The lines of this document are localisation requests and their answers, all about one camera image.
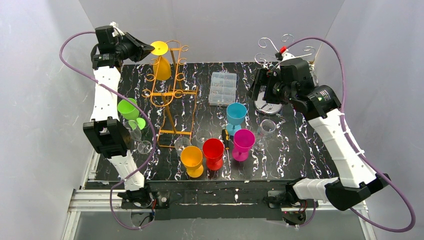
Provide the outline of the blue plastic wine glass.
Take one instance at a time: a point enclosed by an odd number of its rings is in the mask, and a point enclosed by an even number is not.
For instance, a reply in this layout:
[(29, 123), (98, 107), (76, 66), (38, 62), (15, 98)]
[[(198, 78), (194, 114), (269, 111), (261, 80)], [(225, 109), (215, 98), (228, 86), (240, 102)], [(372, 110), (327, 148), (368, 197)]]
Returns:
[(227, 106), (226, 130), (228, 131), (230, 136), (234, 136), (237, 131), (242, 129), (241, 124), (245, 120), (246, 115), (247, 115), (247, 108), (242, 103), (234, 102)]

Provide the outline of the yellow foot orange glass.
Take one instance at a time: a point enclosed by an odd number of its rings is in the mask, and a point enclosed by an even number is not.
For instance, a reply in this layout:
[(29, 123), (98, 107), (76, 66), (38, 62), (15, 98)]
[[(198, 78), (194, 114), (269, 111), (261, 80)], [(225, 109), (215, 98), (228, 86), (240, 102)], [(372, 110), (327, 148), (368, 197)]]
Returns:
[(153, 74), (156, 80), (166, 81), (171, 77), (171, 65), (164, 55), (169, 51), (169, 46), (164, 41), (154, 41), (151, 43), (154, 50), (151, 52), (157, 56), (155, 63), (152, 65)]

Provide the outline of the clear wine glass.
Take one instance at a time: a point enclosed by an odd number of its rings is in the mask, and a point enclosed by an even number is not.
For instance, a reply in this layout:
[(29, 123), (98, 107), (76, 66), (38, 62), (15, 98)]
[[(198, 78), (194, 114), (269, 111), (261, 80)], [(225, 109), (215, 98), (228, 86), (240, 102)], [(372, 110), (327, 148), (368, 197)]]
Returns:
[(270, 119), (264, 119), (258, 127), (253, 148), (256, 151), (266, 150), (268, 147), (268, 139), (273, 136), (275, 130), (275, 122)]
[(143, 155), (149, 154), (153, 148), (150, 141), (143, 139), (142, 129), (137, 120), (127, 120), (124, 126), (129, 131), (131, 139), (135, 141), (135, 149)]

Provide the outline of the magenta plastic wine glass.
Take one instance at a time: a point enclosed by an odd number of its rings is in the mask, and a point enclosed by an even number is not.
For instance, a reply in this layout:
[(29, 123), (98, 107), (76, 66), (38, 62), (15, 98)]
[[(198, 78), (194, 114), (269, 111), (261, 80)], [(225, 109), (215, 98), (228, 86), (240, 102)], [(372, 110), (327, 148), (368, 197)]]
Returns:
[(245, 161), (255, 142), (255, 135), (250, 130), (238, 130), (233, 136), (234, 147), (232, 150), (232, 157), (238, 162)]

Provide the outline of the green plastic wine glass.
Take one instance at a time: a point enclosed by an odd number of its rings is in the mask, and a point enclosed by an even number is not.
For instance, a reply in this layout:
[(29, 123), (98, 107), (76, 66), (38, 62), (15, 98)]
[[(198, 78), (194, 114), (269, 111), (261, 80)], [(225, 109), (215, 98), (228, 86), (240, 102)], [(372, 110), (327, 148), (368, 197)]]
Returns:
[(132, 130), (143, 130), (146, 127), (146, 121), (140, 117), (140, 111), (132, 104), (137, 104), (134, 98), (128, 98), (129, 101), (122, 99), (117, 104), (117, 111), (127, 120)]

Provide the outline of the red plastic wine glass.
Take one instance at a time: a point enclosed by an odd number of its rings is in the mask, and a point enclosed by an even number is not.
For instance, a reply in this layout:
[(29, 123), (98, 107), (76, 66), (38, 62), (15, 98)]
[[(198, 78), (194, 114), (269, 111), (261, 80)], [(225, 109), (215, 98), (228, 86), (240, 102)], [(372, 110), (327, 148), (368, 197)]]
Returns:
[(209, 170), (217, 171), (223, 166), (224, 150), (224, 144), (218, 138), (210, 138), (205, 141), (202, 151)]

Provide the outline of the gold wire glass rack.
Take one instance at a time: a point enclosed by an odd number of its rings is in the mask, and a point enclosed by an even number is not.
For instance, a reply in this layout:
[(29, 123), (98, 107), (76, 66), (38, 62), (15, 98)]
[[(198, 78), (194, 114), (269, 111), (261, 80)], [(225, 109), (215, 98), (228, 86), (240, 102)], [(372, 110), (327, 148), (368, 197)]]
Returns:
[(171, 114), (172, 103), (176, 103), (178, 100), (184, 97), (190, 96), (196, 98), (198, 95), (198, 88), (194, 90), (183, 88), (183, 82), (187, 81), (186, 75), (183, 73), (183, 66), (187, 64), (187, 59), (182, 57), (182, 53), (189, 50), (188, 45), (182, 45), (177, 40), (164, 41), (167, 43), (169, 50), (164, 57), (170, 63), (171, 76), (168, 80), (156, 80), (156, 76), (153, 71), (153, 64), (157, 58), (151, 59), (149, 66), (152, 69), (151, 73), (145, 75), (145, 80), (152, 83), (150, 89), (143, 89), (142, 96), (149, 99), (150, 103), (157, 107), (164, 109), (165, 117), (157, 133), (157, 143), (159, 147), (174, 148), (174, 140), (171, 139), (169, 143), (161, 143), (162, 136), (170, 136), (172, 138), (186, 137), (192, 138), (192, 129), (190, 130), (178, 130), (175, 126), (176, 117)]

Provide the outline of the orange plastic wine glass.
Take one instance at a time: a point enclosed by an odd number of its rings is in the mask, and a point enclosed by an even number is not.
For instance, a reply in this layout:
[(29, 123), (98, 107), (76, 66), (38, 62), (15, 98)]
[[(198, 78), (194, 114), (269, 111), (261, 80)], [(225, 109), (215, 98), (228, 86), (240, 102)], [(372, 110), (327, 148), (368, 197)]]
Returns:
[(182, 152), (180, 156), (182, 164), (186, 168), (187, 174), (191, 178), (198, 178), (204, 172), (203, 167), (203, 153), (196, 146), (188, 146)]

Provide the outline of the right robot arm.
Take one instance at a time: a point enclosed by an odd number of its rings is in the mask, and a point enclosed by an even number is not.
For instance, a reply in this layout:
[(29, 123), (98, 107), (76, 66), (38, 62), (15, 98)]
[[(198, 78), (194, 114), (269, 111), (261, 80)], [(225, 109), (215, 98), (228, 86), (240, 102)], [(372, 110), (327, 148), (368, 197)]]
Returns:
[(360, 158), (362, 152), (353, 149), (354, 140), (346, 138), (350, 130), (341, 122), (341, 102), (331, 87), (314, 83), (306, 60), (291, 58), (276, 69), (257, 69), (247, 95), (256, 101), (261, 87), (265, 87), (262, 100), (266, 103), (290, 104), (303, 115), (318, 133), (339, 174), (291, 181), (286, 185), (289, 201), (321, 200), (345, 211), (388, 186), (389, 176), (377, 173)]

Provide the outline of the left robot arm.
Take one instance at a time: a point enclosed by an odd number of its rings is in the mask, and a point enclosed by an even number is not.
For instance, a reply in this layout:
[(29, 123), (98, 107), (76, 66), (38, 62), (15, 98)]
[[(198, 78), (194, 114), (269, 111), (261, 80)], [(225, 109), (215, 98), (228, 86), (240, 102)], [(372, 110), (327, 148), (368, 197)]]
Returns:
[(131, 155), (134, 145), (128, 129), (118, 116), (118, 85), (124, 60), (139, 62), (154, 47), (121, 31), (115, 22), (95, 28), (98, 41), (91, 54), (95, 86), (94, 107), (89, 122), (83, 124), (83, 132), (98, 154), (102, 154), (124, 178), (126, 191), (138, 191), (144, 187), (145, 177), (136, 171)]

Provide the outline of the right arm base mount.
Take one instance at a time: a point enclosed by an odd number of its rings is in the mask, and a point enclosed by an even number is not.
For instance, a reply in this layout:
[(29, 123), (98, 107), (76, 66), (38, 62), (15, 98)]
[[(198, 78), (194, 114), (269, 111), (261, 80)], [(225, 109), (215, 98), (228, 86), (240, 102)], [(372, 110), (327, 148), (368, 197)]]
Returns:
[(270, 190), (262, 201), (270, 209), (280, 209), (284, 224), (295, 229), (308, 225), (319, 206), (315, 200), (298, 199), (285, 190)]

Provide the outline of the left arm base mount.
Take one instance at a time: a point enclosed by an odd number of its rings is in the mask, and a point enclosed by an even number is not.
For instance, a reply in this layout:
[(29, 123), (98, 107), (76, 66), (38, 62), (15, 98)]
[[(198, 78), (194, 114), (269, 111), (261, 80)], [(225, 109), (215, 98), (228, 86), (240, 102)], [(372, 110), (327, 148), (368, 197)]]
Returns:
[(144, 227), (155, 219), (157, 210), (170, 207), (171, 195), (169, 191), (143, 192), (119, 192), (122, 199), (121, 208), (130, 210), (131, 221), (136, 227)]

